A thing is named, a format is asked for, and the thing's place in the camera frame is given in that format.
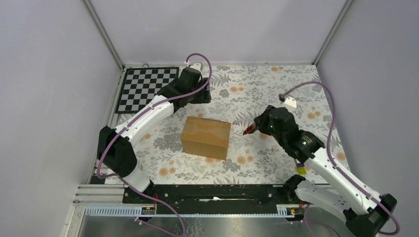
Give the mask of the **red black utility knife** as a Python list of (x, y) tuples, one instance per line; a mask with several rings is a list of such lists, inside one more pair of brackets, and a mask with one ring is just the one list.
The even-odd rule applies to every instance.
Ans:
[(244, 130), (243, 135), (253, 134), (256, 131), (257, 131), (257, 127), (256, 127), (255, 123), (253, 123), (252, 125), (250, 125), (249, 127), (247, 127)]

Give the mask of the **brown cardboard express box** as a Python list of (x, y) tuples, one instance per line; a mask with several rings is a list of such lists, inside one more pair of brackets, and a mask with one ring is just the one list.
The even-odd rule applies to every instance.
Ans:
[(190, 155), (225, 160), (227, 158), (231, 123), (189, 116), (180, 140)]

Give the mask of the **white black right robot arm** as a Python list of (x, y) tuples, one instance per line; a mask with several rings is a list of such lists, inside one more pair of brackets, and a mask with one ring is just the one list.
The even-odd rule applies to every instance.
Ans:
[(316, 135), (299, 129), (286, 107), (268, 106), (244, 133), (255, 131), (272, 136), (288, 156), (310, 167), (335, 190), (330, 192), (294, 175), (283, 190), (287, 202), (301, 200), (324, 209), (342, 220), (356, 237), (376, 236), (393, 216), (395, 197), (381, 195), (342, 166)]

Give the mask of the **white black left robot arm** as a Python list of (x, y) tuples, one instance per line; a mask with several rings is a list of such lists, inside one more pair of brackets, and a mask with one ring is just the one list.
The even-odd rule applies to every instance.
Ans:
[(124, 123), (99, 132), (98, 167), (107, 166), (114, 176), (135, 189), (134, 196), (142, 203), (153, 198), (151, 180), (138, 166), (134, 145), (165, 118), (188, 104), (210, 102), (209, 78), (201, 70), (189, 66), (156, 95), (138, 113)]

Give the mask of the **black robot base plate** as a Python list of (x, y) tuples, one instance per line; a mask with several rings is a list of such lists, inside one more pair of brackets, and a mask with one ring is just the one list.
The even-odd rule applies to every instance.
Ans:
[(124, 204), (149, 204), (158, 215), (277, 215), (306, 205), (282, 185), (150, 185), (144, 195), (125, 188)]

